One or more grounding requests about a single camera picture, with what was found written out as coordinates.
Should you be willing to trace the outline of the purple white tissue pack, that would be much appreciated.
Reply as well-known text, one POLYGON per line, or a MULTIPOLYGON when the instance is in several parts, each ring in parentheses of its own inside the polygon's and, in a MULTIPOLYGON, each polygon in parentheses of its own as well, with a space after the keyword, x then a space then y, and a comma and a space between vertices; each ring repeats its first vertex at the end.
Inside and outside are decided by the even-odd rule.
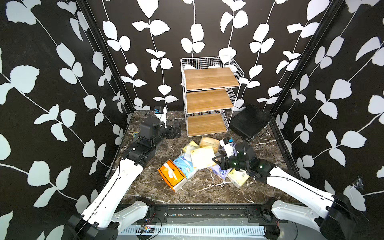
POLYGON ((222 170, 221 167, 216 164, 209 167, 209 170, 222 180, 225 180, 227 175, 231 172, 232 168, 229 168, 228 170, 222 170))

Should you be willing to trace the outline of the pale yellow tissue pack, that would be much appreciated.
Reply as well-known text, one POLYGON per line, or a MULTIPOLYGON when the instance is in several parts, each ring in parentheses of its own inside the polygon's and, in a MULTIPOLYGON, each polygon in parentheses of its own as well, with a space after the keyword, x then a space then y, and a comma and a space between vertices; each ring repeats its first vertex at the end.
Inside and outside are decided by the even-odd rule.
POLYGON ((235 169, 232 169, 227 177, 236 188, 240 188, 250 178, 245 171, 236 171, 235 169))

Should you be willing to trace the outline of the light blue tissue pack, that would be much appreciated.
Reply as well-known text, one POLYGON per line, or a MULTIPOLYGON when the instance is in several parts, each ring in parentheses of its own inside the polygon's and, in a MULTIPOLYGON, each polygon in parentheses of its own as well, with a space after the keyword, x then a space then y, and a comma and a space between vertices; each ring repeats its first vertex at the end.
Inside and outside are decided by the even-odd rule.
POLYGON ((192 161, 186 159, 185 154, 180 154, 175 160, 173 160, 173 163, 179 170, 182 171, 187 180, 191 179, 198 171, 194 168, 192 161))

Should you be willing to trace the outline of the orange tissue box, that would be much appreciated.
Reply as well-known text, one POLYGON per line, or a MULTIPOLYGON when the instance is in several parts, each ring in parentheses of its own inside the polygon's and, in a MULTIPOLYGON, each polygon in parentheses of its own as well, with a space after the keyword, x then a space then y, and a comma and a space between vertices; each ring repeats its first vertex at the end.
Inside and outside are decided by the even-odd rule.
POLYGON ((187 183, 184 173, 170 160, 159 167, 158 172, 174 192, 179 191, 187 183))

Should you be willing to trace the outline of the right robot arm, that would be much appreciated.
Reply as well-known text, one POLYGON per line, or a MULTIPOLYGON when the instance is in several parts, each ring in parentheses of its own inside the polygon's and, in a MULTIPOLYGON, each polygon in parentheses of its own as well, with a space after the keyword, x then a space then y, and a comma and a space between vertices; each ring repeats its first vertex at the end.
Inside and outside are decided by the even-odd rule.
POLYGON ((321 233, 328 240, 350 240, 357 224, 350 199, 335 195, 291 176, 272 162, 258 159, 253 148, 246 142, 236 144, 232 139, 220 141, 218 156, 213 162, 222 170, 245 172, 256 181, 277 188, 300 205, 281 200, 269 200, 263 214, 279 220, 287 220, 321 233))

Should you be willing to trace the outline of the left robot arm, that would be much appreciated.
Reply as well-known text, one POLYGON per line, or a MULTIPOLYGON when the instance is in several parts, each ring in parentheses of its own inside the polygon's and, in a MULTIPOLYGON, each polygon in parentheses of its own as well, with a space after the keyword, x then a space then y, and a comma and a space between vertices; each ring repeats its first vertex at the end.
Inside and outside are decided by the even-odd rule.
POLYGON ((146 198, 139 198, 123 210, 117 211, 117 208, 163 140, 181 136, 180 128, 168 126, 166 118, 166 113, 157 112, 143 119, 141 131, 124 151, 119 166, 101 193, 80 215, 69 219, 67 226, 73 240, 115 240, 122 230, 153 210, 154 203, 146 198))

